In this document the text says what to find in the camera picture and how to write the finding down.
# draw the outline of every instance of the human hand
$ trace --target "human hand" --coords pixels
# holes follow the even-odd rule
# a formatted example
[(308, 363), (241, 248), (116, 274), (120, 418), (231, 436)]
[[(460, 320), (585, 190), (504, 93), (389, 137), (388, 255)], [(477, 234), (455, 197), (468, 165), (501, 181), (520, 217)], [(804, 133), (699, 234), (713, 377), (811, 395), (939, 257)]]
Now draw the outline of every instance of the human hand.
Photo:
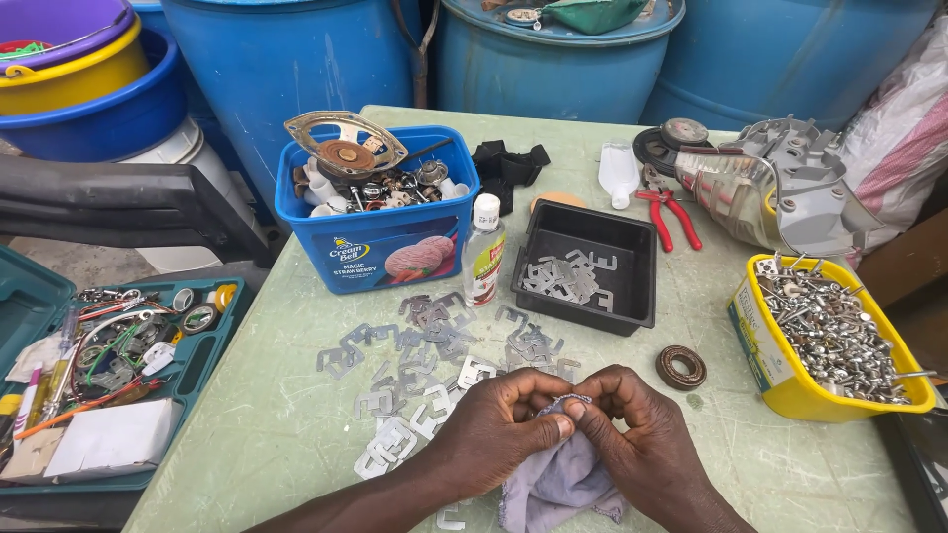
[[(592, 404), (569, 398), (564, 410), (635, 508), (672, 533), (753, 531), (708, 479), (677, 403), (620, 365), (587, 377), (573, 392)], [(620, 433), (613, 418), (624, 418), (629, 430)]]
[(533, 368), (485, 379), (461, 398), (434, 439), (401, 468), (425, 464), (449, 491), (449, 503), (500, 485), (530, 454), (573, 434), (565, 414), (537, 412), (568, 394), (568, 381)]

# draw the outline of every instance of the light green table surface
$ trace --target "light green table surface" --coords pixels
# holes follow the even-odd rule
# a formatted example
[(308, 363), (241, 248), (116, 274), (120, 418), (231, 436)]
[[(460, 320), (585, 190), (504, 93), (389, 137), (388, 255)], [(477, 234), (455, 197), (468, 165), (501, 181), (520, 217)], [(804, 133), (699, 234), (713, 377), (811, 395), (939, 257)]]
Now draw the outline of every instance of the light green table surface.
[[(614, 211), (596, 180), (601, 146), (609, 138), (634, 138), (641, 126), (489, 117), (370, 106), (363, 115), (382, 126), (444, 124), (457, 129), (472, 151), (502, 138), (512, 152), (542, 143), (552, 164), (537, 183), (517, 187), (516, 208), (503, 218), (508, 228), (501, 291), (469, 326), (481, 340), (471, 353), (503, 360), (511, 322), (494, 322), (501, 303), (513, 304), (507, 288), (514, 258), (525, 244), (529, 202), (546, 191), (568, 191), (592, 209), (648, 220), (648, 202), (631, 200)], [(712, 132), (717, 144), (735, 133)], [(579, 378), (612, 363), (636, 369), (659, 391), (682, 405), (688, 429), (711, 480), (761, 533), (903, 533), (916, 529), (893, 469), (871, 422), (808, 423), (773, 413), (760, 399), (755, 380), (727, 319), (725, 303), (757, 248), (731, 239), (694, 203), (685, 203), (704, 250), (692, 250), (678, 220), (663, 216), (675, 243), (658, 252), (657, 320), (631, 337), (531, 313), (548, 335), (562, 337), (560, 355), (582, 363)], [(362, 322), (399, 322), (397, 308), (409, 295), (442, 296), (461, 290), (453, 277), (420, 285), (336, 296), (326, 290), (299, 241), (292, 237), (263, 291), (230, 343), (210, 383), (178, 435), (154, 480), (125, 527), (131, 533), (235, 532), (320, 494), (359, 481), (353, 463), (374, 436), (373, 420), (353, 417), (355, 396), (367, 392), (384, 359), (397, 365), (390, 343), (367, 349), (364, 363), (341, 381), (316, 372), (316, 353)], [(654, 360), (669, 344), (697, 350), (708, 379), (686, 394), (656, 376)], [(439, 361), (441, 379), (458, 367)], [(409, 418), (419, 398), (402, 415)], [(501, 531), (496, 523), (498, 491), (461, 507), (465, 531)], [(439, 531), (431, 517), (416, 531)], [(663, 531), (629, 509), (621, 525), (582, 513), (557, 532)]]

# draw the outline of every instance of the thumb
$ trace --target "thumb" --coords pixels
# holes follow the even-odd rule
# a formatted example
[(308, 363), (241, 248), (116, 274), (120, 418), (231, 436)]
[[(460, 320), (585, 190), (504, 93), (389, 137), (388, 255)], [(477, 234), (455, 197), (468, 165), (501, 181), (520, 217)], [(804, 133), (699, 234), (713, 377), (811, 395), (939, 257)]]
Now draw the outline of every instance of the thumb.
[(538, 416), (515, 426), (520, 432), (520, 442), (528, 455), (552, 448), (572, 435), (575, 429), (573, 420), (560, 413)]
[(566, 411), (575, 421), (576, 428), (586, 435), (599, 451), (618, 451), (627, 445), (626, 437), (615, 429), (612, 420), (592, 403), (569, 398), (563, 402), (563, 411)]

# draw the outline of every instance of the pliers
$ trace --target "pliers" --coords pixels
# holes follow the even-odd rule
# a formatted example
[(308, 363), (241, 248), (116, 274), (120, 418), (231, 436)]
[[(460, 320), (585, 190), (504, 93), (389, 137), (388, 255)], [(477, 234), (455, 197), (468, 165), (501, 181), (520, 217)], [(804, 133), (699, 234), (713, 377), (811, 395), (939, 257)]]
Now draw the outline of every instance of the pliers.
[(691, 217), (675, 200), (674, 192), (665, 186), (665, 180), (655, 171), (655, 167), (649, 163), (642, 167), (642, 187), (644, 187), (643, 190), (635, 191), (635, 197), (651, 202), (648, 215), (658, 231), (658, 237), (662, 241), (662, 249), (665, 252), (675, 249), (671, 242), (671, 235), (668, 234), (668, 228), (662, 220), (662, 212), (660, 211), (662, 204), (667, 205), (671, 212), (678, 217), (678, 220), (682, 222), (684, 236), (688, 238), (688, 244), (694, 249), (702, 249), (702, 241), (698, 238), (698, 233), (695, 232), (695, 227), (691, 224)]

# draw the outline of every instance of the yellow bucket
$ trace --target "yellow bucket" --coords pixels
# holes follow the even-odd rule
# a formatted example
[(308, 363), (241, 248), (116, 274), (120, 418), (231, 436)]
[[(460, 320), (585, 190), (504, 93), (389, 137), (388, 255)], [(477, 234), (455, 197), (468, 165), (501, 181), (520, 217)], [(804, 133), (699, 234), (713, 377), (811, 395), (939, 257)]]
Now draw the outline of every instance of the yellow bucket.
[(50, 68), (11, 65), (0, 73), (0, 116), (53, 111), (107, 95), (148, 74), (141, 20), (103, 48)]
[[(771, 409), (788, 418), (849, 422), (882, 413), (926, 413), (935, 407), (935, 391), (925, 377), (907, 377), (899, 381), (905, 385), (905, 393), (912, 399), (911, 405), (847, 398), (820, 387), (803, 368), (803, 363), (764, 302), (764, 295), (757, 283), (755, 263), (770, 258), (773, 256), (756, 255), (747, 262), (747, 275), (728, 304), (727, 311), (738, 330), (740, 343), (757, 378), (761, 396)], [(783, 267), (789, 267), (794, 261), (796, 258), (784, 257), (781, 263)], [(804, 259), (797, 267), (812, 268), (816, 261)], [(839, 285), (852, 288), (860, 285), (855, 276), (839, 265), (826, 262), (821, 272)], [(863, 310), (876, 322), (879, 335), (895, 345), (891, 357), (896, 372), (901, 374), (921, 370), (899, 333), (868, 291), (863, 290), (856, 297), (862, 302)]]

